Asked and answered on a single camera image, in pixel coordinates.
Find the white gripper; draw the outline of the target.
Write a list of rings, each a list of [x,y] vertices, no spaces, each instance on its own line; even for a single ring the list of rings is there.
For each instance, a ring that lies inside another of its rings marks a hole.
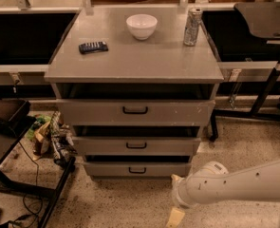
[[[176,207],[171,209],[165,228],[177,228],[185,216],[185,212],[181,209],[189,209],[194,204],[186,188],[186,179],[175,174],[171,179],[172,201]]]

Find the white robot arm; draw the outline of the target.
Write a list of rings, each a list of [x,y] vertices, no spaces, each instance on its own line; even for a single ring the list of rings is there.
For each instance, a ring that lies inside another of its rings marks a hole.
[[[175,174],[171,178],[174,206],[166,228],[177,228],[186,210],[195,204],[223,200],[280,202],[280,160],[233,173],[220,162],[210,161],[185,178]]]

